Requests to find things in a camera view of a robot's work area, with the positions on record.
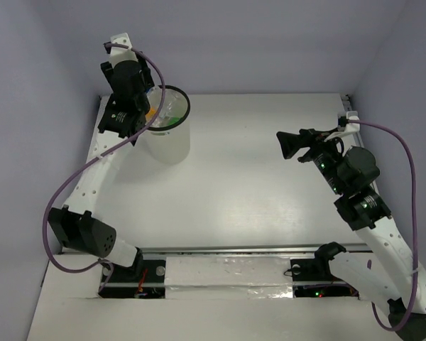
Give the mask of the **clear bottle yellow cap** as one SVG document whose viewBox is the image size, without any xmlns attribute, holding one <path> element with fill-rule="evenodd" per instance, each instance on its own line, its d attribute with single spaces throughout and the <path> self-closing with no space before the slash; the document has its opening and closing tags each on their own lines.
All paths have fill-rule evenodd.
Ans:
<svg viewBox="0 0 426 341">
<path fill-rule="evenodd" d="M 155 116 L 156 110 L 151 109 L 146 115 L 146 121 L 150 121 Z"/>
</svg>

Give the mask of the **clear bottle blue label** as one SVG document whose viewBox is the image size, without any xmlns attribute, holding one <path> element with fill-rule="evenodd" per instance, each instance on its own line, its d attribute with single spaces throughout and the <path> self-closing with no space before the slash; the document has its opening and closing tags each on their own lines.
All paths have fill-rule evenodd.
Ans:
<svg viewBox="0 0 426 341">
<path fill-rule="evenodd" d="M 155 86 L 147 92 L 147 96 L 151 109 L 155 109 L 157 111 L 162 97 L 162 89 Z M 158 117 L 154 120 L 152 127 L 163 128 L 170 126 L 170 118 L 183 117 L 185 110 L 184 96 L 177 90 L 172 90 L 166 87 L 162 109 L 160 110 Z"/>
</svg>

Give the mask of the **green plastic bottle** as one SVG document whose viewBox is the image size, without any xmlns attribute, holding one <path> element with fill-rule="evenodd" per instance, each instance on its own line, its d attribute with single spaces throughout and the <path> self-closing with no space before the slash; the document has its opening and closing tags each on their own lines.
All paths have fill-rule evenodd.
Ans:
<svg viewBox="0 0 426 341">
<path fill-rule="evenodd" d="M 181 124 L 183 122 L 183 118 L 182 117 L 171 117 L 170 118 L 170 125 L 177 125 L 177 124 Z"/>
</svg>

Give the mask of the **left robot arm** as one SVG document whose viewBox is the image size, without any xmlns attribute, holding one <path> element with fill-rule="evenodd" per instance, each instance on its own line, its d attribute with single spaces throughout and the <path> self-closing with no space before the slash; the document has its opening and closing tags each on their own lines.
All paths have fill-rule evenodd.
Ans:
<svg viewBox="0 0 426 341">
<path fill-rule="evenodd" d="M 101 69 L 112 94 L 92 140 L 89 165 L 63 207 L 50 209 L 48 223 L 63 247 L 110 261 L 126 280 L 134 281 L 143 272 L 139 250 L 103 222 L 97 202 L 146 130 L 147 92 L 154 82 L 143 58 L 105 62 Z"/>
</svg>

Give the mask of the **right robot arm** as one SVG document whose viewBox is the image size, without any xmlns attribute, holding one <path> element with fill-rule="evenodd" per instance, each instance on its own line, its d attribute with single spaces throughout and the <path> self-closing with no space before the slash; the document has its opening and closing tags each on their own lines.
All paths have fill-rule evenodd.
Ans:
<svg viewBox="0 0 426 341">
<path fill-rule="evenodd" d="M 385 313 L 386 328 L 402 340 L 426 339 L 426 270 L 398 231 L 391 210 L 373 189 L 380 175 L 374 155 L 367 149 L 344 143 L 336 129 L 301 129 L 298 134 L 276 134 L 283 158 L 300 149 L 301 163 L 312 162 L 338 200 L 334 206 L 350 229 L 371 249 L 389 277 L 384 281 L 337 242 L 323 244 L 311 259 L 292 261 L 288 271 L 295 281 L 346 282 Z"/>
</svg>

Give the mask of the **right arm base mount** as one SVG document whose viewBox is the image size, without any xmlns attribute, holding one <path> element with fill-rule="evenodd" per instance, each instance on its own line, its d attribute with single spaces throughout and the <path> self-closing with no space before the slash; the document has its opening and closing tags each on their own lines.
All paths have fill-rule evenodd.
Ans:
<svg viewBox="0 0 426 341">
<path fill-rule="evenodd" d="M 346 249 L 330 242 L 314 252 L 312 258 L 292 259 L 283 275 L 292 279 L 296 298 L 359 297 L 351 285 L 335 277 L 329 269 L 329 261 Z"/>
</svg>

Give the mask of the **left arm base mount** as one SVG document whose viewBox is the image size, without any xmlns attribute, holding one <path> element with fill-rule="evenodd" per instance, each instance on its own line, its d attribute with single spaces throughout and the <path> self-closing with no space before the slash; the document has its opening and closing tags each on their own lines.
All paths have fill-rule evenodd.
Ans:
<svg viewBox="0 0 426 341">
<path fill-rule="evenodd" d="M 131 267 L 103 265 L 99 296 L 110 299 L 162 299 L 165 298 L 166 259 L 146 257 L 138 249 Z"/>
</svg>

